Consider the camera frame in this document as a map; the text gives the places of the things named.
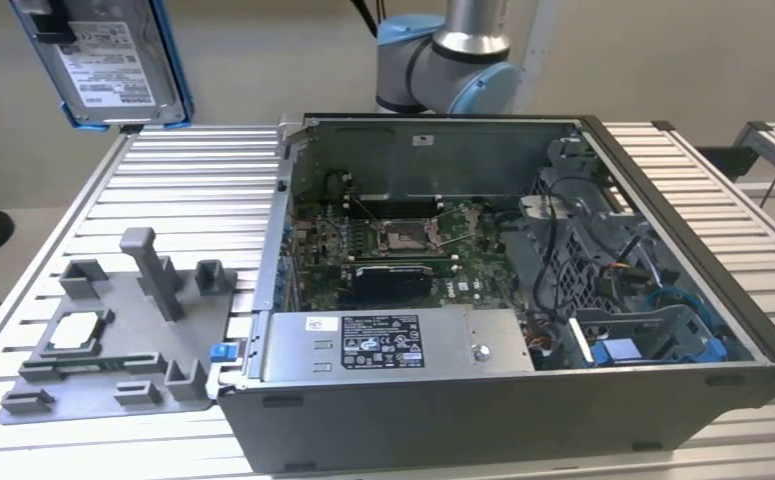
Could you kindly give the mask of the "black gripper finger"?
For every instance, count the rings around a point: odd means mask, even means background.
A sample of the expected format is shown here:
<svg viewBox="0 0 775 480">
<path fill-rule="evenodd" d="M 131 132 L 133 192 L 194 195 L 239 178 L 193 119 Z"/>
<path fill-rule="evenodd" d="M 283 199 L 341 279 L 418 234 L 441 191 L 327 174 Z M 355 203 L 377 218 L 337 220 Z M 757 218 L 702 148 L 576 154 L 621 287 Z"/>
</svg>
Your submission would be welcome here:
<svg viewBox="0 0 775 480">
<path fill-rule="evenodd" d="M 34 38 L 39 43 L 68 45 L 75 42 L 71 15 L 63 0 L 38 1 L 28 15 L 35 25 Z"/>
</svg>

